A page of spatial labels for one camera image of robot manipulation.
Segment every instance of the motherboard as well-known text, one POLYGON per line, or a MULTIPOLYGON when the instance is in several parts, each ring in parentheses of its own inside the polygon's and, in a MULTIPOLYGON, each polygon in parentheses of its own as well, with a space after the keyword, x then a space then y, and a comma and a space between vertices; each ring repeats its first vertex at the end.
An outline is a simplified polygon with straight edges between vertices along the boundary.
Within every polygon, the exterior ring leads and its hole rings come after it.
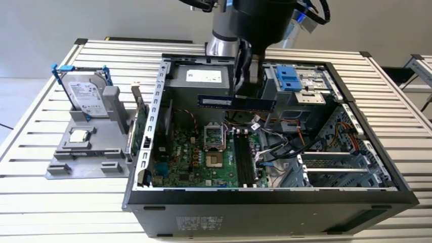
MULTIPOLYGON (((204 134, 204 129, 200 130, 199 135, 192 133, 191 130, 175 130, 171 157, 166 157, 166 161, 162 160, 155 164, 154 186, 239 187, 236 158, 239 156, 247 157, 252 165, 252 158, 256 151, 260 150, 259 136, 256 133, 248 134, 248 150, 239 152, 242 145, 236 144, 234 132, 224 131, 220 138, 218 138, 219 134, 215 130, 211 130, 210 136, 204 137, 204 134), (211 140, 212 143, 227 140, 226 149, 207 149, 208 147, 204 146, 206 139, 207 141, 211 140)), ((267 187, 266 171, 255 167, 251 171, 256 186, 267 187)))

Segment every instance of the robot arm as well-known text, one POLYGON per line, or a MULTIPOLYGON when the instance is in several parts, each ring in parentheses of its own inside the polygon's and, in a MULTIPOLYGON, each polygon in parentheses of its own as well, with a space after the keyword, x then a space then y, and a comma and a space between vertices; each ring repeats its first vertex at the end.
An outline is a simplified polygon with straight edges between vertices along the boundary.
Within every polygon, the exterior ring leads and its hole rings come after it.
MULTIPOLYGON (((180 0, 191 6, 211 12, 214 7, 226 6, 227 0, 180 0)), ((263 62, 266 49, 280 42, 292 17, 300 23, 310 19, 327 24, 331 12, 327 0, 320 0, 323 19, 311 0, 232 0, 230 31, 240 39, 235 64, 235 96, 255 98, 263 86, 263 62)))

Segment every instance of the white label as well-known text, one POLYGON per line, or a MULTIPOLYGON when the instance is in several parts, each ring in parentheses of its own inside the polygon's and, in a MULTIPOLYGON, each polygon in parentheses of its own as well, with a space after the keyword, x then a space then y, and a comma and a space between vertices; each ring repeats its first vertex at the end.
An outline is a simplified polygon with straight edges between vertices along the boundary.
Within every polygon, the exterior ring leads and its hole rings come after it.
POLYGON ((87 153, 71 153, 72 156, 87 156, 87 153))
POLYGON ((304 86, 314 86, 314 82, 312 81, 308 81, 308 80, 303 80, 303 85, 304 86))
POLYGON ((259 129, 260 127, 262 127, 262 125, 260 125, 259 123, 255 123, 255 124, 251 126, 251 128, 252 128, 254 130, 259 129))
POLYGON ((259 120, 262 120, 262 117, 259 115, 255 115, 252 122, 256 123, 256 122, 259 122, 259 120))
POLYGON ((179 230, 220 230, 224 217, 176 217, 179 230))
POLYGON ((216 70, 188 70, 187 82, 222 83, 223 72, 216 70))
POLYGON ((203 99, 203 104, 211 104, 211 105, 231 105, 231 100, 211 100, 211 99, 203 99))
POLYGON ((71 91, 80 109, 90 116, 108 115, 100 98, 98 86, 92 83, 70 82, 71 91))

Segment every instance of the cable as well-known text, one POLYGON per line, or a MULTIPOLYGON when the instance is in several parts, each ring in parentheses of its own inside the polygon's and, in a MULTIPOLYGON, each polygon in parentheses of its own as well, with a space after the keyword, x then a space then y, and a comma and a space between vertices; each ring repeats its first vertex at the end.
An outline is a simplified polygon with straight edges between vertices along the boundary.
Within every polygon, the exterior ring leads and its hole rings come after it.
POLYGON ((274 187, 274 184, 275 184, 275 182, 278 181, 278 179, 287 173, 288 171, 286 171, 286 172, 283 172, 276 178, 275 178, 275 180, 272 181, 272 187, 274 187))
MULTIPOLYGON (((338 141, 338 137, 339 137, 339 125, 342 125, 346 129, 352 128, 352 126, 348 123, 344 123, 344 122, 338 122, 336 123, 336 126, 335 126, 335 136, 334 136, 334 139, 331 141, 330 147, 332 147, 334 144, 338 141)), ((354 138, 354 136, 351 134, 348 134, 348 138, 351 140, 351 144, 352 144, 354 149, 355 150, 360 150, 360 146, 358 144, 358 141, 355 140, 355 138, 354 138)))
POLYGON ((419 77, 419 75, 416 74, 415 77, 411 78, 411 80, 407 82, 406 86, 400 89, 404 90, 404 88, 407 88, 407 86, 412 83, 412 81, 419 77))
POLYGON ((279 159, 290 159, 290 158, 295 158, 303 151, 308 150, 318 142, 323 142, 323 138, 316 138, 311 143, 308 143, 304 147, 302 147, 299 150, 296 150, 295 152, 292 153, 283 153, 278 156, 275 156, 275 158, 272 158, 271 160, 268 161, 263 161, 262 163, 267 163, 267 162, 274 162, 279 159))
POLYGON ((430 102, 427 102, 426 104, 424 104, 424 106, 423 106, 423 108, 422 108, 422 112, 424 112, 424 110, 427 109, 427 106, 430 105, 430 102))
POLYGON ((275 166, 275 164, 271 163, 271 162, 258 163, 258 165, 260 165, 260 166, 274 167, 278 171, 280 171, 280 172, 286 172, 284 170, 279 169, 279 168, 275 166))
POLYGON ((176 110, 176 111, 182 111, 186 112, 191 115, 192 119, 194 119, 194 126, 195 126, 195 133, 198 134, 198 124, 196 124, 196 118, 195 115, 188 111, 188 110, 176 110))
POLYGON ((4 125, 2 123, 0 123, 0 126, 4 127, 4 128, 8 128, 8 129, 14 130, 14 128, 11 128, 10 126, 7 126, 7 125, 4 125))

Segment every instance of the slatted metal table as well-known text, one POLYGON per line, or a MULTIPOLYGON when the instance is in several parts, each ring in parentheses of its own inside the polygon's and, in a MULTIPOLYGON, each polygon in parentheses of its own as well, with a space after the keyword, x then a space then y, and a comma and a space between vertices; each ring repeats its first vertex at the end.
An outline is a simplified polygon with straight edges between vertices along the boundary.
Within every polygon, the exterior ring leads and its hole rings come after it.
MULTIPOLYGON (((90 40, 62 64, 111 68, 120 99, 135 107, 130 83, 152 98, 162 53, 203 55, 204 46, 90 40)), ((184 241, 432 242, 432 125, 372 58, 359 52, 270 49, 270 59, 332 62, 420 205, 355 236, 208 238, 184 241)), ((0 242, 148 240, 122 212, 127 179, 46 180, 43 175, 71 119, 70 101, 50 79, 0 147, 0 242)))

